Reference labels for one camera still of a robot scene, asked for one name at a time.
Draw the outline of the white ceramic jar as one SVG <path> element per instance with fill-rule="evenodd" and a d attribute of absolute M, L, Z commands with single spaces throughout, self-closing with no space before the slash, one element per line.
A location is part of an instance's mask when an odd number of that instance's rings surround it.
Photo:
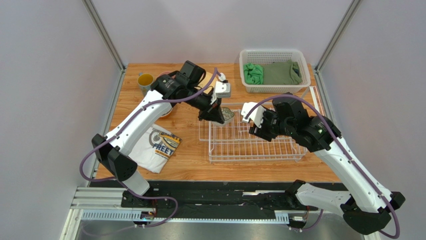
<path fill-rule="evenodd" d="M 219 126 L 219 127 L 224 127 L 224 126 L 228 125 L 230 122 L 233 121 L 235 113 L 230 108 L 222 107 L 221 113 L 222 113 L 223 118 L 224 118 L 224 123 L 212 122 L 213 125 Z"/>

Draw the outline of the orange ceramic bowl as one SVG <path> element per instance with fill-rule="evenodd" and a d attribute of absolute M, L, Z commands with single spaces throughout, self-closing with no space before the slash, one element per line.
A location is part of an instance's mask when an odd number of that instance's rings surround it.
<path fill-rule="evenodd" d="M 170 109 L 168 112 L 164 113 L 163 115 L 161 115 L 160 119 L 166 119 L 166 118 L 168 118 L 171 115 L 172 112 L 173 112 L 173 108 Z"/>

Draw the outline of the blue butterfly ceramic mug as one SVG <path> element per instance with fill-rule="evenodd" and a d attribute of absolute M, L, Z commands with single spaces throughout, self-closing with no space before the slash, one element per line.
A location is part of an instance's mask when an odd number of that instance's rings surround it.
<path fill-rule="evenodd" d="M 154 76 L 149 73 L 140 73 L 137 78 L 137 84 L 141 90 L 142 95 L 145 97 L 151 90 L 151 85 L 154 82 Z"/>

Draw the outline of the cream yellow plate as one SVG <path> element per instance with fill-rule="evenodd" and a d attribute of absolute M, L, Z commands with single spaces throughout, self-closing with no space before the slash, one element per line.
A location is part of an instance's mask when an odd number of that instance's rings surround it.
<path fill-rule="evenodd" d="M 215 93 L 215 85 L 218 80 L 218 75 L 218 73 L 206 72 L 204 78 L 195 87 L 197 96 L 213 96 Z M 201 89 L 203 89 L 205 86 L 208 87 L 203 91 L 203 93 L 201 93 Z"/>

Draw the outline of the pink plastic cup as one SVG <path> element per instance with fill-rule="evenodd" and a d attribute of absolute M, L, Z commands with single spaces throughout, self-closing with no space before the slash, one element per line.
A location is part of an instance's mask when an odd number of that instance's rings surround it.
<path fill-rule="evenodd" d="M 168 75 L 170 73 L 171 73 L 170 71 L 164 71 L 164 72 L 160 73 L 157 77 L 160 77 L 162 75 Z"/>

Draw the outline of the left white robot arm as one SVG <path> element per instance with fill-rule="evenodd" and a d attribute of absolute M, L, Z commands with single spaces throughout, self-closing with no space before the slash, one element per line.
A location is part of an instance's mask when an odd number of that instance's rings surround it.
<path fill-rule="evenodd" d="M 143 196 L 150 185 L 129 155 L 143 134 L 161 116 L 176 104 L 186 103 L 199 111 L 200 121 L 225 122 L 221 103 L 223 98 L 231 96 L 231 85 L 225 74 L 215 69 L 210 80 L 199 87 L 206 74 L 205 69 L 187 60 L 180 70 L 157 77 L 141 103 L 124 121 L 106 135 L 96 134 L 92 138 L 93 149 L 87 156 L 95 155 L 96 160 L 112 174 L 111 179 L 116 179 L 134 195 Z"/>

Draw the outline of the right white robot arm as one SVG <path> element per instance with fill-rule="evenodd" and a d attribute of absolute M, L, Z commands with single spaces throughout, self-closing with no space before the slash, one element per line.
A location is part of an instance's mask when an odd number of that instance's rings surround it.
<path fill-rule="evenodd" d="M 291 206 L 314 207 L 338 215 L 362 235 L 383 233 L 394 221 L 391 238 L 399 238 L 396 210 L 404 204 L 404 195 L 390 191 L 373 177 L 330 119 L 319 111 L 310 116 L 308 110 L 313 106 L 309 102 L 290 93 L 268 100 L 273 109 L 266 108 L 263 101 L 244 103 L 241 115 L 243 122 L 251 123 L 249 133 L 266 141 L 278 136 L 292 138 L 326 163 L 345 186 L 344 191 L 336 191 L 296 180 L 284 193 Z"/>

